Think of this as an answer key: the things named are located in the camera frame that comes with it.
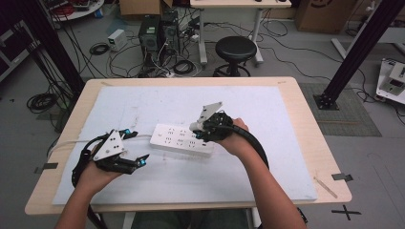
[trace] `black stool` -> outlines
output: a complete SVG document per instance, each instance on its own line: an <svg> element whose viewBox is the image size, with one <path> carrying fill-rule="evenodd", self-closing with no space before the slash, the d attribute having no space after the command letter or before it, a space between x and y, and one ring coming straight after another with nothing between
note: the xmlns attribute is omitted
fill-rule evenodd
<svg viewBox="0 0 405 229"><path fill-rule="evenodd" d="M215 46L217 55L224 59L228 64L215 69L214 76L241 76L238 69L244 70L248 76L250 72L239 66L239 63L246 62L256 54L257 48L253 41L242 36L228 36L217 42Z"/></svg>

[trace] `hand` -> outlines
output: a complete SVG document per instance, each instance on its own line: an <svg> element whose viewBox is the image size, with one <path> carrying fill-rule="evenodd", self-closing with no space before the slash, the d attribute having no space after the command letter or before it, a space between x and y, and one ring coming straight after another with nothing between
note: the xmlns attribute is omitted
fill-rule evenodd
<svg viewBox="0 0 405 229"><path fill-rule="evenodd" d="M240 118L233 119L233 124L249 131L249 128ZM240 157L243 153L249 152L249 150L253 149L249 142L235 133L232 133L231 136L228 136L224 140L217 141L217 143L222 145L229 153L237 157Z"/></svg>
<svg viewBox="0 0 405 229"><path fill-rule="evenodd" d="M119 176L121 176L120 173L98 169L96 164L90 161L81 174L75 189L82 194L93 196Z"/></svg>

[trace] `forearm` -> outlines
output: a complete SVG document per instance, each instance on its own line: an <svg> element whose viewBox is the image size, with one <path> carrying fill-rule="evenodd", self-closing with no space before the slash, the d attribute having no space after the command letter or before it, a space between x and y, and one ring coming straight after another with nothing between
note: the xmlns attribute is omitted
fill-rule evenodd
<svg viewBox="0 0 405 229"><path fill-rule="evenodd" d="M247 149L239 159L244 164L264 228L306 228L297 208L256 151Z"/></svg>
<svg viewBox="0 0 405 229"><path fill-rule="evenodd" d="M55 228L85 228L87 209L92 197L93 195L80 193L75 189L66 203Z"/></svg>

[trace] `wooden table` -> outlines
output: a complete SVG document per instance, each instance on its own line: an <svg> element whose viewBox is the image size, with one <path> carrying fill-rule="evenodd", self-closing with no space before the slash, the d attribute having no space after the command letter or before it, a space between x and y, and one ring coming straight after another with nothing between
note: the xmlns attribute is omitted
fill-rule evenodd
<svg viewBox="0 0 405 229"><path fill-rule="evenodd" d="M298 143L307 163L311 177L317 177L322 184L314 180L318 193L316 201L294 202L296 204L314 204L327 202L348 202L352 194L344 180L333 180L331 175L340 174L339 168L322 136L322 133L301 93L301 90L292 77L250 77L250 78L171 78L171 79L94 79L87 82L83 93L75 105L66 127L59 138L59 142L77 139L87 116L93 108L98 92L102 87L114 86L274 86L278 87L285 102L291 125L294 128ZM59 181L65 168L66 161L74 144L66 145L55 150L48 161L58 163L56 169L44 170L41 178L32 192L26 206L28 215L60 214L63 206L53 205ZM97 212L133 212L147 210L169 209L199 209L224 207L254 207L253 203L232 203L224 206L221 203L198 204L114 204L95 205Z"/></svg>
<svg viewBox="0 0 405 229"><path fill-rule="evenodd" d="M205 50L205 41L204 41L204 9L234 9L236 12L236 17L240 18L241 13L240 9L257 9L256 15L252 18L252 21L255 22L254 30L251 34L251 40L256 44L257 35L259 33L260 22L262 20L263 9L272 9L272 8L289 8L291 3L289 1L280 2L278 0L263 0L261 2L256 2L255 0L190 0L190 5L193 8L200 10L200 39L199 39L199 51L200 51L200 62L204 66L207 64L206 50ZM258 49L255 55L256 65L263 63L263 57Z"/></svg>

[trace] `person's left hand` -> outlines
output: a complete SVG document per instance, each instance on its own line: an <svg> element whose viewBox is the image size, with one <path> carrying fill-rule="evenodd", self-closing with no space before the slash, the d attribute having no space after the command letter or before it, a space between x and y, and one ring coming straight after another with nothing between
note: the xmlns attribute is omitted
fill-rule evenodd
<svg viewBox="0 0 405 229"><path fill-rule="evenodd" d="M90 161L80 176L80 180L76 185L76 190L80 193L95 195L101 191L113 179L121 176L120 173L106 172L98 169L94 161Z"/></svg>

